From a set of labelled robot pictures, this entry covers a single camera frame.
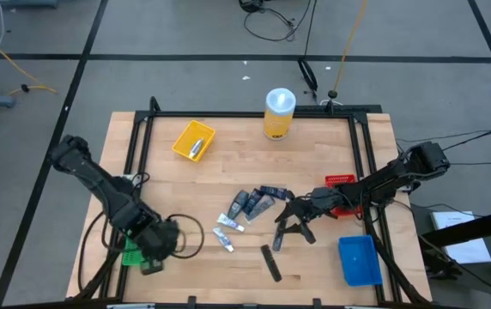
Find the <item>white lid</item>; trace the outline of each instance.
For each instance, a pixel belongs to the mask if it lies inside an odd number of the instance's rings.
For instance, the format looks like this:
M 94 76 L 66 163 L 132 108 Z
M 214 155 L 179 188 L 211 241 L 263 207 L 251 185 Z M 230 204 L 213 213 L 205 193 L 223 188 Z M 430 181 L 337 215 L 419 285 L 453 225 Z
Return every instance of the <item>white lid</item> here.
M 295 102 L 295 95 L 285 88 L 272 89 L 266 95 L 266 107 L 275 115 L 289 115 L 295 109 Z

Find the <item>yellow basket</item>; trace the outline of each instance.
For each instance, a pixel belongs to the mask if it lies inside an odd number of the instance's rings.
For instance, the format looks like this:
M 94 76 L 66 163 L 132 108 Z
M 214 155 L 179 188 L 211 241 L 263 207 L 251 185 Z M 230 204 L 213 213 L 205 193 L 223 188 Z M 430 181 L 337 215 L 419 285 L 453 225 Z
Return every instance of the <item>yellow basket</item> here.
M 177 154 L 184 156 L 194 162 L 200 161 L 202 159 L 205 149 L 209 147 L 211 142 L 213 142 L 213 136 L 215 136 L 215 130 L 209 128 L 207 125 L 192 120 L 186 129 L 181 133 L 177 142 L 173 145 L 172 149 Z M 203 138 L 202 148 L 196 157 L 191 158 L 188 154 L 191 152 L 192 146 L 199 140 Z

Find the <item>yellow cable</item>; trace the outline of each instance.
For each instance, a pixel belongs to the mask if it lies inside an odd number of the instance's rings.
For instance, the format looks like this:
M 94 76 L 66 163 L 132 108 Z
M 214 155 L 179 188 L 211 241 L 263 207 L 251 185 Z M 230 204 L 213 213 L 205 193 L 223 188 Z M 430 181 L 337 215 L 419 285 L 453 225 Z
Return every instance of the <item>yellow cable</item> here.
M 337 86 L 339 86 L 339 81 L 341 80 L 342 67 L 345 65 L 345 58 L 347 57 L 347 53 L 349 52 L 350 42 L 352 42 L 352 38 L 355 36 L 356 28 L 360 25 L 360 21 L 364 16 L 364 12 L 366 11 L 367 0 L 362 1 L 362 6 L 360 7 L 360 13 L 356 17 L 355 25 L 352 27 L 352 31 L 349 35 L 349 40 L 347 40 L 347 45 L 345 46 L 345 50 L 342 52 L 341 57 L 341 65 L 339 65 L 339 72 L 337 73 L 337 79 L 335 80 L 335 86 L 333 87 L 333 91 L 337 91 Z
M 23 70 L 18 64 L 15 63 L 15 61 L 13 61 L 13 59 L 11 59 L 9 56 L 7 56 L 7 54 L 2 51 L 0 49 L 0 53 L 19 71 L 21 72 L 24 76 L 30 78 L 31 80 L 33 80 L 34 82 L 37 82 L 38 84 L 41 84 L 40 86 L 29 86 L 28 88 L 29 89 L 44 89 L 44 90 L 47 90 L 51 93 L 54 93 L 54 94 L 57 94 L 57 90 L 53 89 L 53 88 L 49 88 L 47 87 L 46 85 L 44 85 L 42 82 L 38 81 L 38 79 L 36 79 L 35 77 L 31 76 L 30 74 L 28 74 L 25 70 Z M 13 91 L 10 91 L 8 94 L 6 95 L 13 95 L 13 94 L 16 94 L 18 92 L 21 92 L 23 91 L 22 88 L 18 88 L 18 89 L 15 89 Z
M 1 49 L 0 49 L 0 53 L 7 59 L 7 61 L 9 61 L 11 64 L 13 64 L 13 66 L 19 72 L 21 72 L 24 76 L 30 78 L 31 80 L 33 80 L 34 82 L 37 82 L 38 84 L 43 85 L 43 82 L 38 81 L 38 79 L 36 79 L 35 77 L 33 77 L 30 74 L 28 74 L 28 72 L 26 72 L 25 70 L 23 70 L 18 64 L 15 63 L 15 61 L 13 61 L 13 59 L 11 59 L 9 56 L 7 56 L 7 54 L 4 51 L 2 51 Z M 52 89 L 52 88 L 49 88 L 49 89 L 50 89 L 49 91 L 53 92 L 54 94 L 57 93 L 57 90 Z
M 49 87 L 46 87 L 46 86 L 30 86 L 30 87 L 28 87 L 28 88 L 29 88 L 29 89 L 44 89 L 44 90 L 47 90 L 47 91 L 49 91 L 49 92 L 51 92 L 51 93 L 54 93 L 54 94 L 56 93 L 56 91 L 54 91 L 53 89 L 51 89 L 51 88 L 49 88 Z M 21 91 L 23 91 L 23 90 L 22 90 L 22 88 L 18 88 L 18 89 L 15 89 L 15 90 L 13 90 L 13 91 L 10 91 L 10 92 L 9 92 L 8 94 L 6 94 L 6 95 L 16 94 L 16 93 L 21 92 Z

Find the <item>yellow container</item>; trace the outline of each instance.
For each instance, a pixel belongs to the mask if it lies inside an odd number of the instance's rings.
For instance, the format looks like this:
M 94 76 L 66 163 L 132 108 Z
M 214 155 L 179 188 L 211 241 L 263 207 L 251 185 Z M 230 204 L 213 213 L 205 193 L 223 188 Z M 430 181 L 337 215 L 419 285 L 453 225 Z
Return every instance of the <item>yellow container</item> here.
M 264 134 L 271 140 L 281 140 L 288 135 L 294 117 L 295 95 L 285 89 L 272 89 L 266 95 Z
M 205 150 L 209 147 L 211 142 L 213 142 L 213 136 L 215 136 L 215 130 L 209 128 L 205 124 L 197 122 L 196 120 L 192 120 L 186 126 L 186 129 L 183 131 L 183 133 L 181 133 L 179 139 L 177 139 L 177 142 L 175 142 L 172 149 L 177 154 L 180 154 L 194 162 L 198 162 L 200 161 L 200 159 L 202 159 Z M 194 158 L 189 157 L 188 155 L 191 152 L 192 146 L 194 146 L 194 144 L 200 138 L 203 138 L 200 152 Z

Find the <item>white tube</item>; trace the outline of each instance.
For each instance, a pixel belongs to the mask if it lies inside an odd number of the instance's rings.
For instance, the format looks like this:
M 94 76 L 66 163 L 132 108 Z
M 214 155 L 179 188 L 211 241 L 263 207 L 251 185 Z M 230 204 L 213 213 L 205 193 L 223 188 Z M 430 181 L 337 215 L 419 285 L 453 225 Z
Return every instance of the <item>white tube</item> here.
M 230 242 L 230 239 L 228 239 L 227 235 L 225 235 L 220 227 L 213 227 L 213 233 L 215 236 L 217 236 L 217 239 L 221 243 L 225 249 L 228 251 L 232 252 L 234 251 L 234 248 L 232 247 L 232 243 Z
M 224 226 L 231 227 L 237 231 L 244 232 L 244 227 L 240 224 L 236 223 L 236 221 L 230 219 L 225 214 L 220 214 L 219 219 L 217 219 L 217 223 L 221 223 Z

